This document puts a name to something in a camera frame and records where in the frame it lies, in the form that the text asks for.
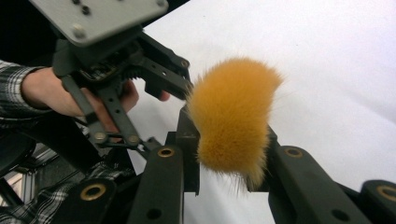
white table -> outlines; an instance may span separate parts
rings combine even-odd
[[[304,148],[354,190],[370,179],[396,182],[393,1],[192,0],[146,32],[190,61],[192,81],[229,57],[268,62],[285,79],[270,120],[281,145]],[[184,103],[158,102],[136,85],[129,116],[143,138],[164,142]],[[274,223],[266,193],[234,187],[202,169],[200,195],[185,196],[184,223]]]

human hand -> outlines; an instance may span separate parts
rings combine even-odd
[[[93,107],[97,117],[108,132],[117,132],[118,129],[108,115],[102,100],[88,89],[81,89]],[[83,116],[72,95],[64,89],[62,81],[55,76],[52,68],[42,68],[26,76],[21,84],[21,92],[24,100],[34,108],[51,108],[54,111],[71,117]],[[166,101],[170,97],[164,92],[160,97]],[[134,107],[139,99],[136,87],[132,80],[123,85],[123,94],[120,97],[122,108],[127,112]]]

orange furry object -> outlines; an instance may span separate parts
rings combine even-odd
[[[187,101],[201,135],[199,162],[259,187],[266,169],[269,112],[281,82],[274,69],[249,58],[230,59],[200,77]]]

plaid shirt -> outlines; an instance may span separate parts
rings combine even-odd
[[[134,175],[132,169],[118,169],[117,164],[110,167],[99,162],[91,168],[84,180],[104,178],[115,180],[117,177]],[[0,207],[0,223],[2,224],[49,224],[53,220],[68,192],[76,183],[61,183],[42,189],[35,200],[28,204],[15,207]]]
[[[31,123],[48,110],[29,106],[22,97],[23,79],[37,67],[25,67],[0,60],[0,128],[8,129]]]

gray metal plate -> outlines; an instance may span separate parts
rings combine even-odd
[[[73,44],[89,46],[162,15],[166,0],[30,0]]]

